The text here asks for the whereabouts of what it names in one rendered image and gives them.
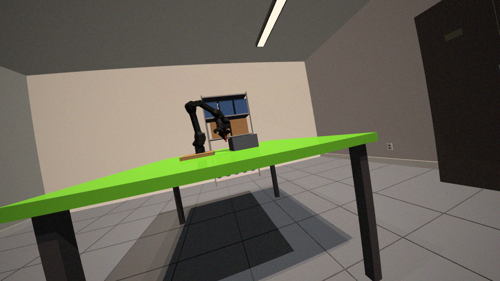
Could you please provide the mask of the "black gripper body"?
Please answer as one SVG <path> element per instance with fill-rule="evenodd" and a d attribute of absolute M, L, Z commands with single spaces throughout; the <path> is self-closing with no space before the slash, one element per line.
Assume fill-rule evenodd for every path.
<path fill-rule="evenodd" d="M 218 123 L 218 124 L 217 124 L 217 126 L 216 126 L 217 128 L 216 128 L 216 129 L 214 129 L 214 133 L 216 133 L 216 132 L 219 132 L 219 133 L 220 133 L 220 132 L 222 132 L 222 131 L 225 131 L 225 133 L 226 133 L 226 132 L 228 132 L 227 134 L 231 133 L 231 131 L 230 131 L 230 130 L 221 129 L 221 128 L 220 128 L 220 125 L 224 126 L 224 124 L 223 124 L 223 123 Z"/>

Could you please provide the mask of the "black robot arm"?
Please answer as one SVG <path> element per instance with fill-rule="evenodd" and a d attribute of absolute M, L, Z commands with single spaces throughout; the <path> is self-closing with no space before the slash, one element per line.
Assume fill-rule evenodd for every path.
<path fill-rule="evenodd" d="M 196 107 L 201 107 L 202 109 L 207 110 L 208 112 L 211 113 L 212 116 L 214 116 L 213 121 L 216 122 L 216 125 L 218 123 L 223 123 L 224 126 L 220 125 L 221 129 L 228 129 L 230 128 L 230 120 L 223 115 L 223 113 L 216 109 L 211 107 L 210 105 L 207 105 L 206 103 L 203 103 L 202 101 L 190 101 L 185 104 L 185 109 L 186 112 L 189 113 L 189 116 L 191 118 L 191 122 L 195 131 L 195 141 L 192 143 L 192 145 L 195 147 L 195 154 L 199 153 L 204 153 L 205 152 L 205 133 L 201 131 L 199 122 L 198 122 L 198 117 L 196 115 Z"/>

